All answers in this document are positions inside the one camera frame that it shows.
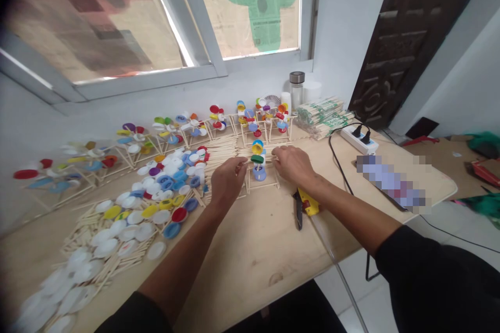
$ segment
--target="person's left hand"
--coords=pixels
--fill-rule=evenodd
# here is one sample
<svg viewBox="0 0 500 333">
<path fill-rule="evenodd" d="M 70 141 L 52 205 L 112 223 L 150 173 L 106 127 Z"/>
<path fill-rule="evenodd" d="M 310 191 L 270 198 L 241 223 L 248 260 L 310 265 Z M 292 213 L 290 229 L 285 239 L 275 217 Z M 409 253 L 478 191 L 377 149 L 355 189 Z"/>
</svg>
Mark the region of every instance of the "person's left hand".
<svg viewBox="0 0 500 333">
<path fill-rule="evenodd" d="M 245 157 L 228 159 L 215 169 L 212 174 L 212 200 L 213 209 L 226 214 L 238 197 L 246 175 Z"/>
</svg>

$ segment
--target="window pane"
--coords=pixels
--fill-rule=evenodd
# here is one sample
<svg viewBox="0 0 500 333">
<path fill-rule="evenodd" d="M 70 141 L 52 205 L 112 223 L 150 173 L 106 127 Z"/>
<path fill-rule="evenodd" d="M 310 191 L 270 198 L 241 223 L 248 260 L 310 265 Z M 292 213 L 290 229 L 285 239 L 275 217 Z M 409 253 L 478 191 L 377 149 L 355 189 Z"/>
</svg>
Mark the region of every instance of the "window pane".
<svg viewBox="0 0 500 333">
<path fill-rule="evenodd" d="M 160 0 L 14 0 L 7 27 L 74 83 L 183 67 Z"/>
<path fill-rule="evenodd" d="M 224 59 L 299 48 L 300 0 L 204 0 Z"/>
</svg>

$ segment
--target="hand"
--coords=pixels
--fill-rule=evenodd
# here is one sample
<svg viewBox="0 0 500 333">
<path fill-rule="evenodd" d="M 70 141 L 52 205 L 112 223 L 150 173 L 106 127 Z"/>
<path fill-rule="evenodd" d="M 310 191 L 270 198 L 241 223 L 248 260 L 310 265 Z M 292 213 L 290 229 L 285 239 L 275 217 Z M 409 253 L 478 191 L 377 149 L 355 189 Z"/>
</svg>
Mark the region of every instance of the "hand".
<svg viewBox="0 0 500 333">
<path fill-rule="evenodd" d="M 222 210 L 224 215 L 229 211 L 234 201 L 238 197 L 243 186 L 246 175 L 245 157 L 234 157 L 228 159 L 215 169 L 212 174 L 212 200 L 218 210 Z"/>
<path fill-rule="evenodd" d="M 274 167 L 285 180 L 292 184 L 305 188 L 316 176 L 309 155 L 300 148 L 293 146 L 281 146 L 272 150 L 277 156 L 272 162 Z"/>
</svg>

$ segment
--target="yellow glue gun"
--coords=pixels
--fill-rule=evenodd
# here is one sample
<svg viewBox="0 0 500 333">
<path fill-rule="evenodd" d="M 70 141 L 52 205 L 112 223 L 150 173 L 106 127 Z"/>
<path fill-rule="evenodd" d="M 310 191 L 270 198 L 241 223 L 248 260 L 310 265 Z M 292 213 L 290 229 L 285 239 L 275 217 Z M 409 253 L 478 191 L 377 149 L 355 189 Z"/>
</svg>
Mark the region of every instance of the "yellow glue gun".
<svg viewBox="0 0 500 333">
<path fill-rule="evenodd" d="M 301 196 L 302 208 L 306 211 L 308 216 L 313 216 L 319 213 L 319 203 L 315 201 L 311 196 L 298 189 L 298 193 Z"/>
</svg>

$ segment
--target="white wall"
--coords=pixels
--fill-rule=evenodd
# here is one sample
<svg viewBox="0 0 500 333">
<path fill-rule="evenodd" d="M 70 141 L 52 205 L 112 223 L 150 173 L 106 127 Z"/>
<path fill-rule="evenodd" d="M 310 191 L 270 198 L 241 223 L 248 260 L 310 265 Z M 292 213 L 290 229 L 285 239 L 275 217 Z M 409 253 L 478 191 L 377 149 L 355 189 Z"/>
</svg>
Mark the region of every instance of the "white wall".
<svg viewBox="0 0 500 333">
<path fill-rule="evenodd" d="M 433 136 L 481 130 L 500 135 L 499 9 L 500 0 L 469 2 L 389 126 L 392 131 L 405 134 L 427 117 L 440 123 Z"/>
<path fill-rule="evenodd" d="M 383 0 L 321 0 L 315 78 L 349 105 Z"/>
<path fill-rule="evenodd" d="M 67 116 L 0 75 L 0 231 L 29 208 L 15 188 L 13 172 L 30 161 L 60 157 L 58 148 L 68 141 L 109 141 L 125 122 L 148 128 L 154 117 L 182 110 L 206 118 L 212 104 L 231 112 L 237 100 L 250 104 L 263 93 L 279 94 L 293 70 L 322 82 L 324 95 L 349 103 L 382 1 L 320 0 L 313 73 L 310 62 L 229 72 L 221 79 L 58 105 Z"/>
<path fill-rule="evenodd" d="M 500 10 L 421 110 L 433 136 L 489 130 L 500 136 Z"/>
</svg>

